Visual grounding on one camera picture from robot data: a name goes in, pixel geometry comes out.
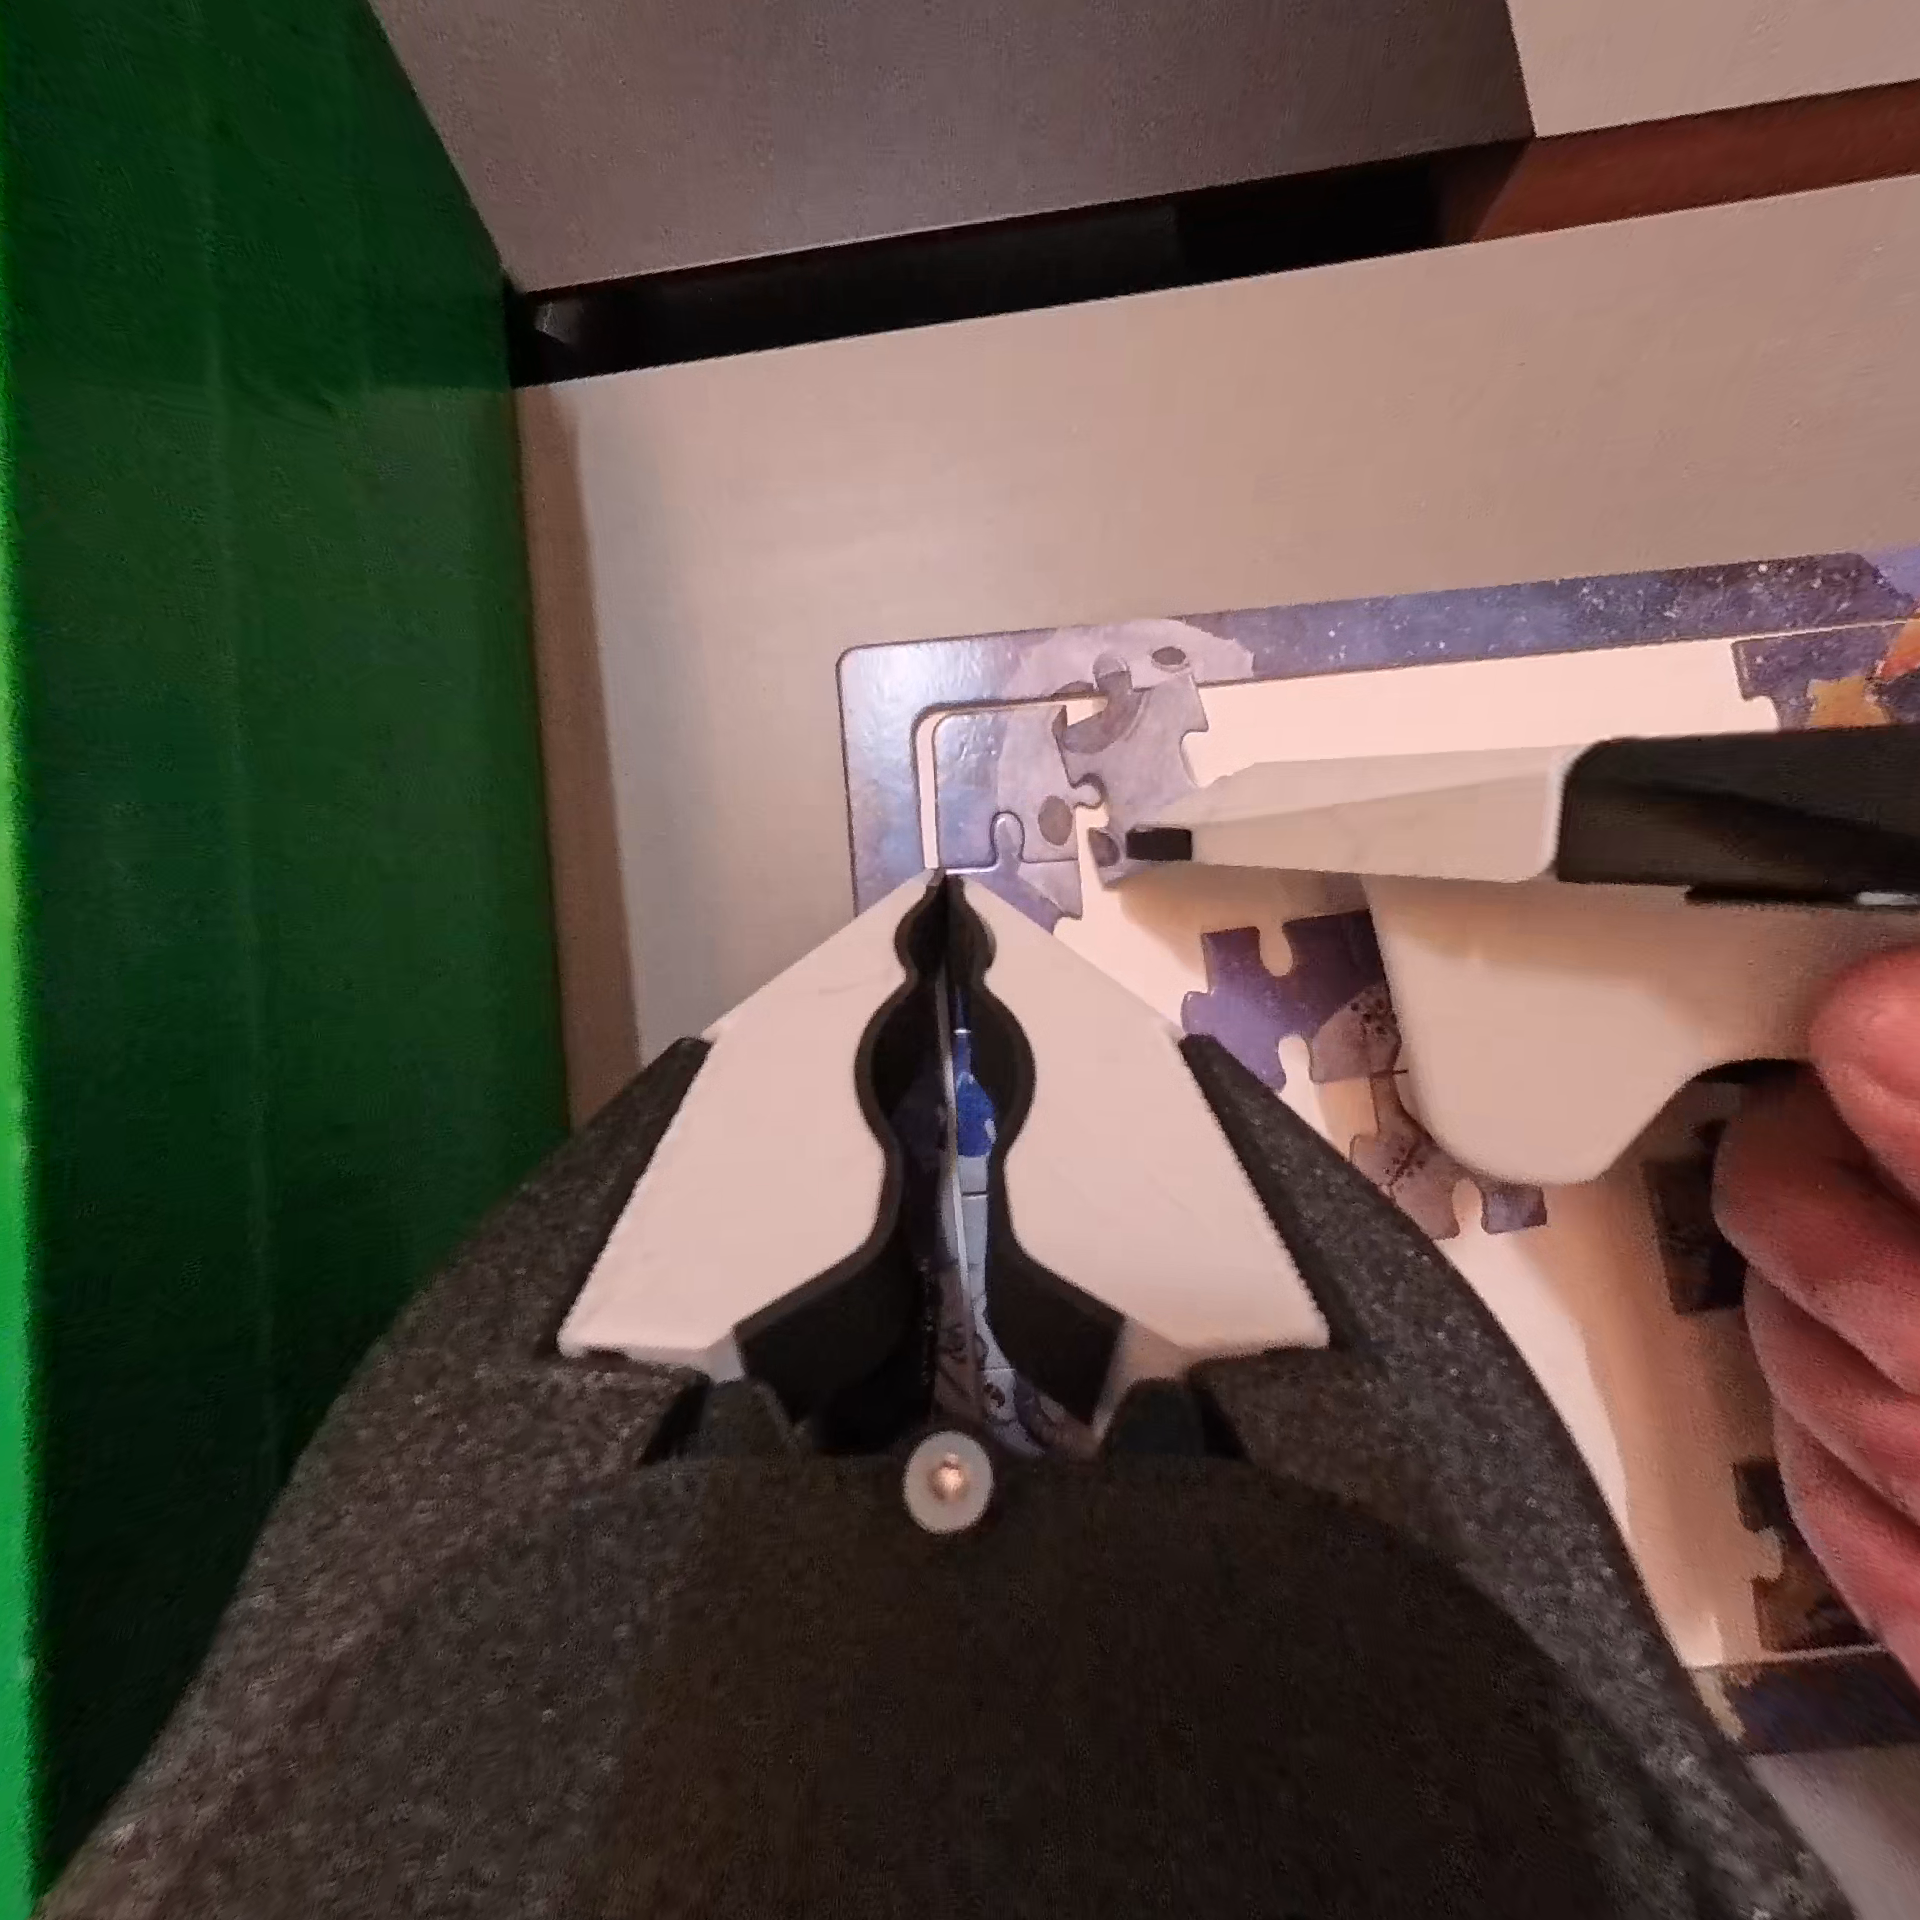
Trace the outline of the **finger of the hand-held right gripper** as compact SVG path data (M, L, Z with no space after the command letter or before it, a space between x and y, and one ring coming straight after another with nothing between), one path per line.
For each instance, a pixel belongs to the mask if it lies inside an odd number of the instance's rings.
M1273 759L1125 834L1134 862L1394 880L1552 871L1575 747Z

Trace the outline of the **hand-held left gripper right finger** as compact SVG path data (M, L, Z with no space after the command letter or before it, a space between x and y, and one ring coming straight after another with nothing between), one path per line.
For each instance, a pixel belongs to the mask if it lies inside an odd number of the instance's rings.
M983 1312L1024 1383L1109 1419L1138 1381L1330 1344L1173 1022L969 878L953 994L992 1115Z

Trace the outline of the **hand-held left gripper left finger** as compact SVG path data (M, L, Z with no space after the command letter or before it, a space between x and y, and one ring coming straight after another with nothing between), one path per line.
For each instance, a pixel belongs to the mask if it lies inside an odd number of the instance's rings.
M923 871L704 1031L706 1051L560 1323L560 1353L741 1378L747 1326L880 1221L885 1154L857 1045L907 983Z

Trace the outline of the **grey satellite puzzle piece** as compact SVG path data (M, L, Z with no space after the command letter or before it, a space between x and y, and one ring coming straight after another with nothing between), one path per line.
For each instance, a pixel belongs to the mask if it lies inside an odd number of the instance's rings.
M1317 1088L1365 1081L1378 1131L1401 1129L1408 1120L1401 1022L1381 971L1349 983L1339 1006L1312 1031L1307 1056Z

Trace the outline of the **grey porthole half puzzle piece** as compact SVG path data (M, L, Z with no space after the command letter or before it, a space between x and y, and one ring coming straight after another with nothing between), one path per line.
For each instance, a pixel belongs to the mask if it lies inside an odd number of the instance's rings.
M1477 1193L1483 1232L1541 1230L1547 1223L1543 1191L1463 1168L1408 1111L1401 1079L1399 1072L1369 1079L1374 1129L1351 1138L1349 1161L1433 1241L1458 1237L1461 1189Z

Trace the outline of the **moon crater puzzle piece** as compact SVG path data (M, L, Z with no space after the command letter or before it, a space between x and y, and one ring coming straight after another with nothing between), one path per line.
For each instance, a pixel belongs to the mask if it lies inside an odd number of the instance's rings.
M1106 809L1106 825L1088 832L1095 875L1120 887L1141 864L1129 855L1136 827L1152 827L1195 789L1184 752L1189 734L1207 731L1209 718L1193 674L1134 683L1120 656L1097 656L1093 686L1102 706L1074 722L1054 720L1054 738L1070 786L1093 784Z

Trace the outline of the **blue space puzzle frame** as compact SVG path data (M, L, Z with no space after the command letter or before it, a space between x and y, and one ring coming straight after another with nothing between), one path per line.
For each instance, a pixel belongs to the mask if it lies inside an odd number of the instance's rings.
M939 862L935 722L1015 704L1086 718L1102 706L1097 656L1120 656L1136 686L1191 672L1207 711L1184 741L1198 789L1262 761L1781 731L1739 690L1737 640L1906 617L1913 546L855 647L837 667L855 898ZM1374 917L1344 873L1138 862L1106 889L1088 846L1106 809L1093 784L1077 789L1083 912L1054 933L1177 1024L1207 987L1202 933L1259 928L1264 962L1285 971L1287 921ZM1280 1058L1280 1095L1344 1152L1374 1129L1365 1081L1317 1088L1298 1040ZM1541 1230L1483 1232L1461 1189L1461 1232L1440 1246L1559 1406L1721 1723L1769 1758L1915 1746L1915 1682L1881 1646L1760 1646L1749 1584L1781 1554L1742 1527L1733 1467L1778 1461L1767 1392L1739 1310L1675 1312L1653 1239L1643 1161L1728 1120L1771 1065L1787 1063L1701 1074L1589 1182L1525 1184L1543 1191Z

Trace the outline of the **person's right hand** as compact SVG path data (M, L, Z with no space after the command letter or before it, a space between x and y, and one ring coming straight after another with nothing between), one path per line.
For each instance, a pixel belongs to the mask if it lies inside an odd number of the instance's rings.
M1918 955L1817 1006L1813 1058L1753 1090L1714 1170L1792 1518L1918 1675Z

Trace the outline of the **plain purple puzzle piece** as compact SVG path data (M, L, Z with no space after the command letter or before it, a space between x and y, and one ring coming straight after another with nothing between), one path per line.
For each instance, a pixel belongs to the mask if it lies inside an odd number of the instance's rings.
M1312 1031L1346 997L1349 983L1385 976L1374 919L1362 910L1291 919L1282 926L1289 965L1264 962L1259 928L1202 933L1207 987L1189 992L1182 1029L1221 1045L1273 1093L1287 1086L1285 1040L1307 1047Z

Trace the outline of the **joined comet star puzzle pieces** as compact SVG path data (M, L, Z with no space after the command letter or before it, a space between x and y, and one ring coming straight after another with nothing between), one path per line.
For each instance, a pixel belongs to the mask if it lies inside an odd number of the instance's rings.
M1918 725L1918 615L1737 640L1733 658L1781 731Z

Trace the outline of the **green plastic bin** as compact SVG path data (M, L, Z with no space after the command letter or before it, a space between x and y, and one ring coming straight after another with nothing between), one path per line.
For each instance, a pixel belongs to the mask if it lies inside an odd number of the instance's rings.
M507 279L370 5L5 5L5 1915L560 1138Z

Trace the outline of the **adjacent grey table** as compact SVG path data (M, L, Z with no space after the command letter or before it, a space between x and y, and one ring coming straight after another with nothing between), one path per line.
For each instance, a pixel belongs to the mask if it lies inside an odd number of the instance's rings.
M1915 80L1915 2L377 2L523 290Z

